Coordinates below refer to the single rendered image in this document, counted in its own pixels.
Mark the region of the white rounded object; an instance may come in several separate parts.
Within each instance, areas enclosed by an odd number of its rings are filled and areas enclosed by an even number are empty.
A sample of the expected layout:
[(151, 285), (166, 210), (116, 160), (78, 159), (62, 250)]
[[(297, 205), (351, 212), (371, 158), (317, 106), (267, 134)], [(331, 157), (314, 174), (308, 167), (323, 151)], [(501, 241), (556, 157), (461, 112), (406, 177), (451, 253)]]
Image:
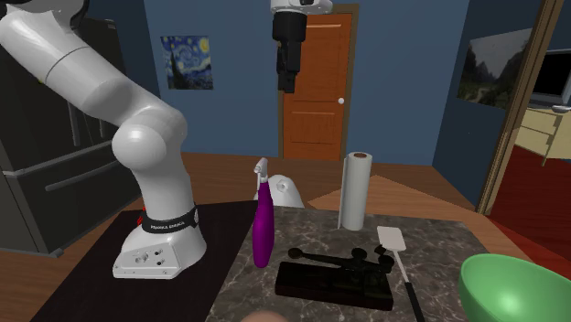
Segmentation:
[(273, 175), (268, 179), (273, 204), (279, 207), (301, 208), (304, 203), (294, 181), (283, 175)]

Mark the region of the orange wooden door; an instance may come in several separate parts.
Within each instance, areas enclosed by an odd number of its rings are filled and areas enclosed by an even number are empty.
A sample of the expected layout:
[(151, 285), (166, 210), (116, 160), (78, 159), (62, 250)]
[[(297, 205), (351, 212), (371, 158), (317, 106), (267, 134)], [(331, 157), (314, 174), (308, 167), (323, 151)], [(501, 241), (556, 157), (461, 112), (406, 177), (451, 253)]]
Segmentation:
[(346, 155), (360, 6), (309, 16), (293, 93), (279, 93), (284, 158), (340, 161)]

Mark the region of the green bowl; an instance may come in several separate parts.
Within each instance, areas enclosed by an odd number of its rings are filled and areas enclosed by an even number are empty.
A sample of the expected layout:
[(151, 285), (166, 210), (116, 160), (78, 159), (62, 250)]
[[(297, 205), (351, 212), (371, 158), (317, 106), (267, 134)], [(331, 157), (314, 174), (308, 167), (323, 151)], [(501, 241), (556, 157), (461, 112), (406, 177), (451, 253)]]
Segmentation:
[(469, 322), (571, 322), (571, 280), (519, 258), (470, 256), (458, 293)]

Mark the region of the purple spray bottle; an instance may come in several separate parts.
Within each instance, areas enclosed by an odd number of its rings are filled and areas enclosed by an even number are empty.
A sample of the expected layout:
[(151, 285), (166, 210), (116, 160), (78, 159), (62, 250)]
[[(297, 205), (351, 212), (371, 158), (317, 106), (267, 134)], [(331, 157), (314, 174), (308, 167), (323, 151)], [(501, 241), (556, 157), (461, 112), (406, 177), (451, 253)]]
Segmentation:
[(255, 212), (252, 238), (253, 262), (258, 268), (269, 263), (275, 242), (274, 204), (267, 176), (268, 160), (262, 157), (254, 168), (257, 175), (257, 209)]

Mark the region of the black refrigerator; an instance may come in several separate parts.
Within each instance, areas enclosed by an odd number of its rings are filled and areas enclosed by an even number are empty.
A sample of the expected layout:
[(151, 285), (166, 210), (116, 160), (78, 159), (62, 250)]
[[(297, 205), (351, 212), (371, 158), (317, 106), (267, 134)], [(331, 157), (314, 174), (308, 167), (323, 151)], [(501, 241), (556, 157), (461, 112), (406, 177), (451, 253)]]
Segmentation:
[(139, 198), (113, 155), (116, 130), (0, 47), (0, 251), (57, 257)]

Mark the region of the cream cabinet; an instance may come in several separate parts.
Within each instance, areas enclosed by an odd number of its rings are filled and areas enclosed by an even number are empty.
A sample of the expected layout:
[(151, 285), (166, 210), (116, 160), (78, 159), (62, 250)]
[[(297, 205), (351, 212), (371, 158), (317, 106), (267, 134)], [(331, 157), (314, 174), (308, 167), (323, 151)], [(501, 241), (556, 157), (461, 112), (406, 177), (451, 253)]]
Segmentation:
[(571, 112), (528, 108), (515, 144), (547, 159), (571, 160)]

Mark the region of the black screen appliance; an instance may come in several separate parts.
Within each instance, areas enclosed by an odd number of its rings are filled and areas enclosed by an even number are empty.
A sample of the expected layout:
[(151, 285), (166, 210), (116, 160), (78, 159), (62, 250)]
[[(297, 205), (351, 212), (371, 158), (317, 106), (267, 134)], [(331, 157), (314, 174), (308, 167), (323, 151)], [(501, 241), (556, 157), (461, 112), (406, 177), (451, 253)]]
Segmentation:
[(547, 50), (531, 95), (542, 105), (566, 105), (571, 98), (571, 48)]

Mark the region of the mountain landscape wall picture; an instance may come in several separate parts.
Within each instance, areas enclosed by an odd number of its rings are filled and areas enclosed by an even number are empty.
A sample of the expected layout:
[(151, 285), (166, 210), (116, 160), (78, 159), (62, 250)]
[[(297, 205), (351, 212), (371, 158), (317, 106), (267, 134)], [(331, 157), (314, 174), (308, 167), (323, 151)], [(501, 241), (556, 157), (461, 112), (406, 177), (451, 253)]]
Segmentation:
[(512, 96), (531, 28), (474, 38), (460, 76), (457, 97), (505, 110)]

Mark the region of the dark robot stand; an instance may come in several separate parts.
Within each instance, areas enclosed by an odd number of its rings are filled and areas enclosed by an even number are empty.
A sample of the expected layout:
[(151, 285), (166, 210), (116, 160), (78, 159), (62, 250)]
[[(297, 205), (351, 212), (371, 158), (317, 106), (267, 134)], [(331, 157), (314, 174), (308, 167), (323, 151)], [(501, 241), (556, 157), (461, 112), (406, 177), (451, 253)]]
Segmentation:
[(112, 264), (141, 211), (123, 211), (30, 322), (205, 322), (253, 223), (254, 200), (199, 206), (202, 259), (171, 280), (117, 279)]

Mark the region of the white paper towel roll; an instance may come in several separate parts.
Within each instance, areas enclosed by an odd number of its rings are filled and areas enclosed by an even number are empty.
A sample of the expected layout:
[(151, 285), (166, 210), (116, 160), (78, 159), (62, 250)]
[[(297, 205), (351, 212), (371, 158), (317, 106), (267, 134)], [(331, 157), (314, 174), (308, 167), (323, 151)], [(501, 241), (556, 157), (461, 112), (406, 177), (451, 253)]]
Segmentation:
[(359, 231), (364, 215), (371, 177), (372, 156), (351, 152), (344, 159), (340, 191), (338, 228)]

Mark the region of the black lever device on base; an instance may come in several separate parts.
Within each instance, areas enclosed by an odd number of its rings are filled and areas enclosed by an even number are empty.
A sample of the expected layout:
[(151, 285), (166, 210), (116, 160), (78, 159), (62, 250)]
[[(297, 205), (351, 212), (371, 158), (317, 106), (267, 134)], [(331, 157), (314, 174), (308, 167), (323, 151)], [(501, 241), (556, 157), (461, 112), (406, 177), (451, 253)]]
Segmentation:
[(393, 294), (388, 283), (395, 264), (381, 245), (373, 263), (362, 248), (351, 250), (350, 258), (340, 258), (288, 250), (289, 262), (281, 262), (275, 280), (277, 295), (357, 306), (382, 311), (393, 309)]

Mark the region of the tan rounded object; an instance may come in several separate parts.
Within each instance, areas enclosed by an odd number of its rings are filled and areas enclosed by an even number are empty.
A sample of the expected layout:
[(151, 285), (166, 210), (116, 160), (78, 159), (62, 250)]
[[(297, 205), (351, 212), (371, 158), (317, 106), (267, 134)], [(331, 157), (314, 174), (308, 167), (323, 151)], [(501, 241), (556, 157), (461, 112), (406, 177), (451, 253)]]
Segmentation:
[(255, 311), (244, 317), (241, 322), (289, 322), (284, 316), (268, 310)]

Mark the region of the wooden door frame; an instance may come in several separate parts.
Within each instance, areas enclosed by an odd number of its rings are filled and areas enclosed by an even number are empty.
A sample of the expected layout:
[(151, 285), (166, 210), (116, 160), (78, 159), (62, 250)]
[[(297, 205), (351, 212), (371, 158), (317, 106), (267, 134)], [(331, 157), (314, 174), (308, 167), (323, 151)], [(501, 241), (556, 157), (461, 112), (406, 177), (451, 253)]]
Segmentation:
[(534, 21), (533, 30), (523, 54), (515, 88), (501, 128), (493, 158), (476, 212), (489, 215), (497, 197), (504, 173), (512, 154), (525, 111), (533, 93), (533, 86), (540, 72), (555, 26), (565, 0), (542, 0)]

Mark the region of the starry night wall picture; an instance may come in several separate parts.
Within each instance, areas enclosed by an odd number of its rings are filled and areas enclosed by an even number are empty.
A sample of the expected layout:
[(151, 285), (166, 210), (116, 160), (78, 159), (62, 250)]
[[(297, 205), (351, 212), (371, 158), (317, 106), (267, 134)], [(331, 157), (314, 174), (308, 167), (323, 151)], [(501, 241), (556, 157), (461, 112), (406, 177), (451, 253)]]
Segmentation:
[(207, 36), (163, 36), (160, 40), (170, 90), (213, 89)]

